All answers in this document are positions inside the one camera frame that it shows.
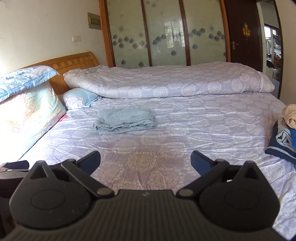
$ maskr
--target headboard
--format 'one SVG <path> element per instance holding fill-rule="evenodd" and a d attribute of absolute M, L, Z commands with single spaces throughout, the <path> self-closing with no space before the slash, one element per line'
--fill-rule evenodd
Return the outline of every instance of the headboard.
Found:
<path fill-rule="evenodd" d="M 70 87 L 64 81 L 63 74 L 71 69 L 87 69 L 98 66 L 98 60 L 92 52 L 72 54 L 64 57 L 46 60 L 40 63 L 32 64 L 27 67 L 37 65 L 48 65 L 59 72 L 60 75 L 52 77 L 50 84 L 56 94 L 60 95 L 70 90 Z"/>

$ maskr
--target navy blue garment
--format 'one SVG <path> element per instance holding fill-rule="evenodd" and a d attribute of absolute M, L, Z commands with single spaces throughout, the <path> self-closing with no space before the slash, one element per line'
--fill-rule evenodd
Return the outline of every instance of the navy blue garment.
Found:
<path fill-rule="evenodd" d="M 296 149 L 296 130 L 291 127 L 289 127 L 289 130 L 291 132 L 292 147 Z"/>
<path fill-rule="evenodd" d="M 277 132 L 278 132 L 278 123 L 275 122 L 272 128 L 272 136 L 270 138 L 268 147 L 265 150 L 265 153 L 285 159 L 286 161 L 289 161 L 294 165 L 296 165 L 296 153 L 290 150 L 289 148 L 280 145 L 276 141 Z"/>

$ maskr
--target folded gray cloth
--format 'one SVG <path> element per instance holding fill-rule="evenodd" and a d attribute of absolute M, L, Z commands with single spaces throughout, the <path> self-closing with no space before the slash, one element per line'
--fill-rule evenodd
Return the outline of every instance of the folded gray cloth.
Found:
<path fill-rule="evenodd" d="M 280 145 L 285 146 L 294 152 L 296 151 L 292 147 L 291 132 L 283 117 L 278 120 L 278 133 L 276 135 L 276 141 Z"/>
<path fill-rule="evenodd" d="M 151 114 L 149 109 L 138 106 L 106 108 L 98 111 L 94 123 L 94 132 L 108 135 L 155 127 L 155 116 Z"/>

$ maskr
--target sliding wardrobe door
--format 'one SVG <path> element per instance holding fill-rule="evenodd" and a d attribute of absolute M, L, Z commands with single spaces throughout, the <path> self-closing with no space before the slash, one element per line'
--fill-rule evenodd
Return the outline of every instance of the sliding wardrobe door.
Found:
<path fill-rule="evenodd" d="M 152 66 L 186 65 L 183 22 L 178 0 L 143 0 Z"/>
<path fill-rule="evenodd" d="M 191 65 L 226 61 L 224 25 L 219 0 L 183 0 Z"/>
<path fill-rule="evenodd" d="M 107 0 L 112 48 L 116 66 L 149 66 L 141 2 Z"/>

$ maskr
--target door handle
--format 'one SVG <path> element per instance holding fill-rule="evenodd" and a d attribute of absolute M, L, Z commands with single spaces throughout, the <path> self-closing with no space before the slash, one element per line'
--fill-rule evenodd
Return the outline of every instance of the door handle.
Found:
<path fill-rule="evenodd" d="M 236 44 L 234 41 L 232 42 L 232 49 L 235 50 L 235 45 L 239 45 L 239 44 Z"/>

